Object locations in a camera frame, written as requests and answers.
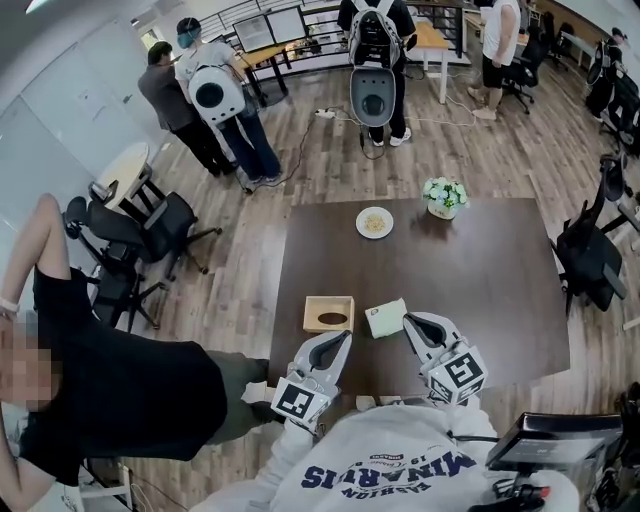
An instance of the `flower pot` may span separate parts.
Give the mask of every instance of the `flower pot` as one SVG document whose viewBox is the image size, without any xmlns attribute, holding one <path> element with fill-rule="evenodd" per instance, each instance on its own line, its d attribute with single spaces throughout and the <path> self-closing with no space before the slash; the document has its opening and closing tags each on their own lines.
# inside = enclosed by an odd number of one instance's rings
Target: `flower pot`
<svg viewBox="0 0 640 512">
<path fill-rule="evenodd" d="M 427 210 L 429 210 L 429 213 L 432 215 L 444 220 L 451 220 L 458 213 L 457 207 L 454 206 L 453 208 L 447 208 L 443 204 L 436 203 L 433 199 L 427 200 Z"/>
</svg>

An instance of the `plate of food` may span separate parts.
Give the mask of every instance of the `plate of food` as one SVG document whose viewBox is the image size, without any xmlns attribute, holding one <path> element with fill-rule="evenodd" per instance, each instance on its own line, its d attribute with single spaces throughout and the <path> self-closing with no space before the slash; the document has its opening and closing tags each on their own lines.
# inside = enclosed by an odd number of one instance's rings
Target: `plate of food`
<svg viewBox="0 0 640 512">
<path fill-rule="evenodd" d="M 384 238 L 393 229 L 393 217 L 378 206 L 365 208 L 356 219 L 356 229 L 362 236 L 372 240 Z"/>
</svg>

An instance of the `potted flowers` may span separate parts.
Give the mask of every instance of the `potted flowers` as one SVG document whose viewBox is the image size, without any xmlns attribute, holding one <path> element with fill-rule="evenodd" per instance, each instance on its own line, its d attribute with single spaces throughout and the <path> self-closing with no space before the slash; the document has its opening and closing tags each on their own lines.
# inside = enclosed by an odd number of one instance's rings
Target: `potted flowers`
<svg viewBox="0 0 640 512">
<path fill-rule="evenodd" d="M 441 219 L 451 220 L 461 207 L 469 207 L 464 185 L 446 178 L 429 178 L 422 189 L 430 213 Z"/>
</svg>

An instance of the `dark wooden table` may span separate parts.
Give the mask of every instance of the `dark wooden table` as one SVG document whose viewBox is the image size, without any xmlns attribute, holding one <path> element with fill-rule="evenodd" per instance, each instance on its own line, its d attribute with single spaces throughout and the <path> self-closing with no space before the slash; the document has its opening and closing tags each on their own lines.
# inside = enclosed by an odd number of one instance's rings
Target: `dark wooden table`
<svg viewBox="0 0 640 512">
<path fill-rule="evenodd" d="M 393 231 L 367 240 L 358 213 L 381 206 Z M 528 382 L 569 368 L 564 301 L 533 199 L 474 199 L 444 221 L 421 200 L 296 206 L 280 277 L 269 385 L 300 345 L 307 295 L 355 300 L 354 344 L 340 379 L 345 394 L 424 394 L 420 362 L 404 333 L 374 340 L 364 310 L 404 298 L 409 311 L 451 319 L 489 370 L 487 386 Z"/>
</svg>

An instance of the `oval hole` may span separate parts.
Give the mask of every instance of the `oval hole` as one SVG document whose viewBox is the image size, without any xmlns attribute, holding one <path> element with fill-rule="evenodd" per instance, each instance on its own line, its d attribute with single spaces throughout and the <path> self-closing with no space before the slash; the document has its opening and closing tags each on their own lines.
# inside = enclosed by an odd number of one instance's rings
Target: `oval hole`
<svg viewBox="0 0 640 512">
<path fill-rule="evenodd" d="M 348 318 L 342 313 L 322 313 L 318 320 L 325 325 L 340 325 L 345 323 Z"/>
</svg>

